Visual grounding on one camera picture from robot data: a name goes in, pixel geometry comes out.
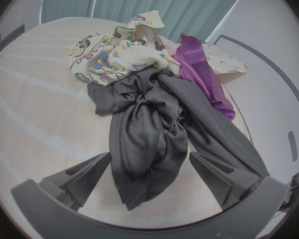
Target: crumpled clothing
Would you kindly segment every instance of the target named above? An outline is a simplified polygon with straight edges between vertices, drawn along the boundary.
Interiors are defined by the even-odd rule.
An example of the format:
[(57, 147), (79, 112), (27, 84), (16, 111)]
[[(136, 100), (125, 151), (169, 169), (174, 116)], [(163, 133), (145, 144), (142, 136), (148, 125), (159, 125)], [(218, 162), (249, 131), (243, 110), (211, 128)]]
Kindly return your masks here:
[[(112, 175), (128, 210), (158, 196), (175, 180), (187, 156), (188, 139), (203, 154), (205, 168), (225, 181), (228, 167), (239, 169), (240, 175), (250, 173), (252, 184), (268, 175), (245, 135), (210, 105), (198, 86), (170, 70), (148, 67), (109, 86), (87, 87), (96, 114), (113, 114)], [(230, 179), (233, 186), (218, 187), (217, 194), (229, 195), (236, 185), (248, 188), (245, 176)]]
[(180, 64), (155, 33), (164, 27), (158, 10), (152, 10), (132, 17), (114, 33), (91, 32), (71, 46), (71, 72), (81, 80), (105, 86), (150, 65), (178, 75)]
[(225, 97), (218, 76), (208, 65), (201, 42), (193, 36), (181, 34), (180, 37), (182, 42), (174, 57), (181, 64), (179, 78), (199, 86), (211, 105), (232, 121), (236, 116), (234, 107)]

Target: dark gray garment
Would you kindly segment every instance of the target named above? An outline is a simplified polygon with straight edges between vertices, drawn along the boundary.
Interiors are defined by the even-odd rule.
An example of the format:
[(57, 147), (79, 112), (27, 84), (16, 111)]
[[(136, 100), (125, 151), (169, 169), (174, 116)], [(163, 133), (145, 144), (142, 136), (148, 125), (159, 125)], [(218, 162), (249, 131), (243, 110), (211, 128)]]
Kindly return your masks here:
[[(245, 135), (210, 105), (198, 86), (171, 71), (148, 67), (109, 86), (90, 83), (88, 93), (96, 114), (113, 114), (111, 168), (128, 210), (158, 196), (175, 180), (187, 155), (187, 138), (200, 153), (195, 155), (202, 162), (200, 170), (212, 170), (212, 177), (226, 183), (212, 190), (223, 196), (216, 197), (221, 205), (230, 192), (242, 197), (269, 175)], [(240, 178), (230, 173), (234, 170), (250, 176)], [(210, 178), (204, 179), (212, 187), (217, 181)]]

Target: cartoon print shirt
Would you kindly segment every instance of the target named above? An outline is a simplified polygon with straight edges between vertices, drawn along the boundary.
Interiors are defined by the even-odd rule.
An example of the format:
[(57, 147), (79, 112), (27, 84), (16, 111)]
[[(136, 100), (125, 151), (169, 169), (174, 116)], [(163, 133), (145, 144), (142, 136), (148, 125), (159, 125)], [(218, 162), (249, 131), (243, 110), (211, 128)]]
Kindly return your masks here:
[(171, 70), (177, 76), (180, 64), (155, 33), (164, 27), (158, 10), (153, 10), (136, 15), (113, 34), (91, 32), (71, 46), (71, 72), (81, 80), (105, 86), (150, 65)]

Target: purple garment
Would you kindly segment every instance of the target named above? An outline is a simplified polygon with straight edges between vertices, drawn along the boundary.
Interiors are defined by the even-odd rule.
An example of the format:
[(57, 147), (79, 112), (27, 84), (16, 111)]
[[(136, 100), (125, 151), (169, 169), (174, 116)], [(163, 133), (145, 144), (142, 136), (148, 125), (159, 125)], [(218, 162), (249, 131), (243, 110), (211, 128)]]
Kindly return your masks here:
[(236, 116), (234, 108), (225, 97), (218, 76), (208, 65), (201, 42), (193, 36), (181, 34), (180, 37), (182, 43), (174, 57), (181, 65), (179, 78), (199, 86), (210, 104), (232, 121)]

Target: curtain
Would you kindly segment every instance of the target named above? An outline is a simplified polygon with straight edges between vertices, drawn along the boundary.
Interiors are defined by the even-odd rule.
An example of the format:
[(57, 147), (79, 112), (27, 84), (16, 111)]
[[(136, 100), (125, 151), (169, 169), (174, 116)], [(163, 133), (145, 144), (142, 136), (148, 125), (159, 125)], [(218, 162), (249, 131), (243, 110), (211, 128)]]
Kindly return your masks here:
[(93, 18), (124, 22), (158, 9), (166, 28), (157, 33), (180, 42), (179, 35), (204, 42), (237, 0), (96, 0)]
[(64, 17), (88, 17), (92, 0), (43, 0), (41, 23)]

